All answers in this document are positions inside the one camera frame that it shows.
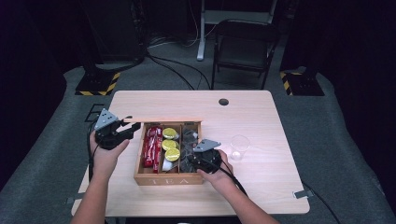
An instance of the black chair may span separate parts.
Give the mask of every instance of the black chair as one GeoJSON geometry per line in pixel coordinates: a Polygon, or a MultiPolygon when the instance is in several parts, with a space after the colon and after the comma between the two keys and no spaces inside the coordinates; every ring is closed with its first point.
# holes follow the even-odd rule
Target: black chair
{"type": "Polygon", "coordinates": [[[280,38],[276,27],[270,23],[230,19],[217,25],[215,36],[211,90],[220,67],[258,72],[258,80],[263,74],[263,90],[280,38]]]}

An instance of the wooden table top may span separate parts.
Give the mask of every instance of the wooden table top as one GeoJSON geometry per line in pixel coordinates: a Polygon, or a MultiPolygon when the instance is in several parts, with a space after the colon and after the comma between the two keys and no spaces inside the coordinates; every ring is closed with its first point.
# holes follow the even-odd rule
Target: wooden table top
{"type": "MultiPolygon", "coordinates": [[[[249,198],[269,214],[304,214],[306,198],[273,97],[269,91],[118,91],[108,109],[135,121],[201,120],[203,138],[221,142],[234,175],[249,198]],[[227,99],[228,105],[220,105],[227,99]],[[230,158],[230,141],[247,136],[251,148],[241,161],[230,158]]],[[[120,155],[110,178],[107,217],[209,217],[235,215],[208,182],[188,186],[138,186],[134,166],[141,129],[120,155]]],[[[88,187],[88,171],[79,192],[88,187]]],[[[80,200],[76,200],[75,214],[80,200]]]]}

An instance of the black curtain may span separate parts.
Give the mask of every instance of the black curtain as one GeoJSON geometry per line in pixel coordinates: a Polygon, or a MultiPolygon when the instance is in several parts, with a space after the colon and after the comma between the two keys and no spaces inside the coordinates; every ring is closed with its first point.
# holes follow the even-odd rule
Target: black curtain
{"type": "Polygon", "coordinates": [[[2,189],[62,101],[64,73],[100,57],[78,0],[1,1],[0,27],[2,189]]]}
{"type": "Polygon", "coordinates": [[[377,174],[393,212],[395,11],[392,1],[301,0],[280,67],[316,66],[330,80],[346,128],[377,174]],[[337,16],[341,22],[334,22],[337,16]]]}

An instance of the forearm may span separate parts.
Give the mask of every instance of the forearm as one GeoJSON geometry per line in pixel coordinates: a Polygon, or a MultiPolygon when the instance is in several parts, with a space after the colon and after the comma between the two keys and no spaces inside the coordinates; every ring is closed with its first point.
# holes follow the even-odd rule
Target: forearm
{"type": "Polygon", "coordinates": [[[107,191],[108,180],[100,177],[95,178],[94,176],[71,223],[103,223],[105,221],[107,191]]]}
{"type": "Polygon", "coordinates": [[[219,189],[242,223],[278,223],[236,186],[219,189]]]}

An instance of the striped warning tape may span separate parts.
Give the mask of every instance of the striped warning tape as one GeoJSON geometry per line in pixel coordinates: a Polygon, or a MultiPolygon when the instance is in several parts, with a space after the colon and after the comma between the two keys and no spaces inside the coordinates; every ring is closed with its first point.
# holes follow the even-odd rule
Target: striped warning tape
{"type": "Polygon", "coordinates": [[[114,75],[113,79],[111,80],[110,85],[108,86],[106,91],[76,91],[76,95],[109,95],[113,92],[114,88],[116,87],[117,81],[119,80],[120,73],[114,75]]]}
{"type": "Polygon", "coordinates": [[[285,72],[280,72],[280,77],[282,78],[283,81],[283,87],[285,88],[286,94],[287,95],[293,95],[292,89],[290,87],[290,84],[288,82],[288,78],[286,74],[292,74],[292,75],[301,75],[301,73],[285,73],[285,72]]]}

